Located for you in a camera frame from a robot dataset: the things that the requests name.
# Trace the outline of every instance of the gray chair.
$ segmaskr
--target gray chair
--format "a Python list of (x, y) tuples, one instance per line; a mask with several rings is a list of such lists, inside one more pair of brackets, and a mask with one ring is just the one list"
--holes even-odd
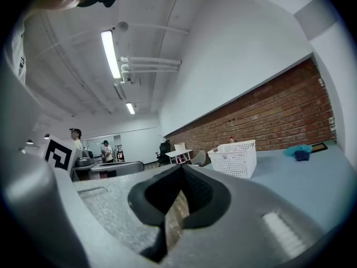
[(207, 161), (206, 152), (201, 150), (198, 152), (197, 156), (191, 159), (191, 164), (203, 166), (204, 163)]

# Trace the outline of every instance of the teal cloth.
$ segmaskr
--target teal cloth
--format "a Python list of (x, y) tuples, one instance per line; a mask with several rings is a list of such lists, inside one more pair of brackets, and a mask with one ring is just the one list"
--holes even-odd
[(312, 146), (311, 145), (297, 145), (297, 146), (292, 146), (289, 147), (284, 151), (285, 156), (295, 156), (296, 151), (305, 151), (307, 153), (312, 152)]

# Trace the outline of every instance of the white table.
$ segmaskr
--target white table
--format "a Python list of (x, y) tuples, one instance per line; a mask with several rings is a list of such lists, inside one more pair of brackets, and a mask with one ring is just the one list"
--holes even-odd
[(188, 149), (172, 151), (172, 152), (166, 153), (166, 155), (170, 157), (170, 163), (172, 163), (172, 160), (175, 158), (177, 164), (183, 164), (183, 163), (191, 160), (191, 158), (190, 158), (191, 151), (192, 150), (188, 150)]

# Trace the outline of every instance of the white shirt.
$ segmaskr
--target white shirt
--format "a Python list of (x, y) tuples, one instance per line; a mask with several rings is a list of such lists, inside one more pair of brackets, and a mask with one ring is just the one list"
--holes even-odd
[(80, 141), (80, 139), (73, 140), (73, 147), (83, 151), (83, 146), (82, 146), (82, 142)]
[(104, 152), (105, 153), (110, 153), (109, 156), (106, 156), (105, 159), (107, 161), (110, 161), (113, 159), (113, 156), (112, 156), (112, 147), (110, 147), (109, 145), (107, 147), (104, 147)]
[(3, 56), (7, 65), (11, 68), (14, 75), (18, 77), (22, 84), (25, 84), (26, 59), (23, 53), (23, 33), (25, 26), (20, 18), (18, 23), (9, 33), (7, 41), (3, 47)]

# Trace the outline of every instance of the gray stripe on wall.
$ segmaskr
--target gray stripe on wall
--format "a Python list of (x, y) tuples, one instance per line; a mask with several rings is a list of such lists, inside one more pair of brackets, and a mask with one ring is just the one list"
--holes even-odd
[(337, 21), (335, 11), (329, 0), (312, 0), (294, 16), (310, 41)]

